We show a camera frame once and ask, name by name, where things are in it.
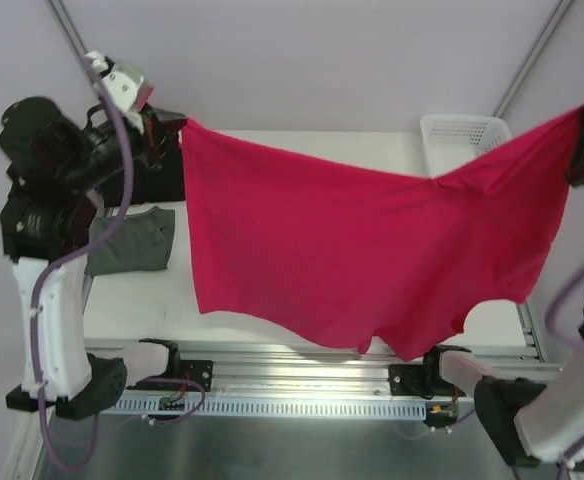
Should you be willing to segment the pink t shirt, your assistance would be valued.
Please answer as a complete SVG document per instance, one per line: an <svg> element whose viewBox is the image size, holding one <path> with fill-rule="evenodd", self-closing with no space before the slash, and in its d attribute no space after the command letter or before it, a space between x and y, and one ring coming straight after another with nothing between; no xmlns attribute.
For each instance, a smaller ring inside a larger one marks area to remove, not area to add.
<svg viewBox="0 0 584 480"><path fill-rule="evenodd" d="M247 314L315 344L403 360L470 311L523 302L558 233L581 127L571 110L463 167L415 177L182 131L202 313Z"/></svg>

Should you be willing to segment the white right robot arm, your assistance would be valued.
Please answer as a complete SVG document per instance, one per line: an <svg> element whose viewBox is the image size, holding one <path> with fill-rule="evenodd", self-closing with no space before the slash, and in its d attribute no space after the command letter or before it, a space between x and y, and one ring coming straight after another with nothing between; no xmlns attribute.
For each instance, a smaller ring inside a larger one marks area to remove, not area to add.
<svg viewBox="0 0 584 480"><path fill-rule="evenodd" d="M579 136L565 174L572 187L584 185L584 106ZM548 307L545 326L573 355L549 384L509 379L469 350L437 346L425 354L419 381L439 395L456 387L470 396L483 429L513 470L555 464L558 478L584 472L584 264Z"/></svg>

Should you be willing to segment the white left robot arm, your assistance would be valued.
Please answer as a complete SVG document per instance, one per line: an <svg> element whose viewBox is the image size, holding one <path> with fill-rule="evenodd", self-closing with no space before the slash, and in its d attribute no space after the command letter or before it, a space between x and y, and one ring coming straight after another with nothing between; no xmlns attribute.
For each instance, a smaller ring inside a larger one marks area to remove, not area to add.
<svg viewBox="0 0 584 480"><path fill-rule="evenodd" d="M96 206L89 193L120 176L123 207L131 203L134 163L156 164L183 116L144 107L134 127L121 114L77 126L49 98L19 100L3 113L0 149L11 188L0 212L3 251L11 261L23 311L23 378L6 405L21 412L53 408L82 420L113 407L142 383L175 386L182 375L174 342L143 339L109 358L89 353L84 339L84 272Z"/></svg>

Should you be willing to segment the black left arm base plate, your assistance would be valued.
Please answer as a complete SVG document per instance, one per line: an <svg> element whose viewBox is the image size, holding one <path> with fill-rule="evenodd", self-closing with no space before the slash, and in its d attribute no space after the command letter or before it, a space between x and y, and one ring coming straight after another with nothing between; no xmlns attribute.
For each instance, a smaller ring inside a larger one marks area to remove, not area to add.
<svg viewBox="0 0 584 480"><path fill-rule="evenodd" d="M173 378L198 383L206 392L212 387L214 362L212 360L181 359L173 369Z"/></svg>

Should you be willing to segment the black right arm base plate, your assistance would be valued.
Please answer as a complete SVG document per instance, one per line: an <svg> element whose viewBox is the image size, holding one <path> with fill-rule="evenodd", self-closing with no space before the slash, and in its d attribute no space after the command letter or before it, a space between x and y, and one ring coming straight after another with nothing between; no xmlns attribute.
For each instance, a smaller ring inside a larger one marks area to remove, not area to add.
<svg viewBox="0 0 584 480"><path fill-rule="evenodd" d="M390 364L388 382L392 396L415 396L425 400L434 397L472 396L476 379L453 379L448 382L440 366L434 364Z"/></svg>

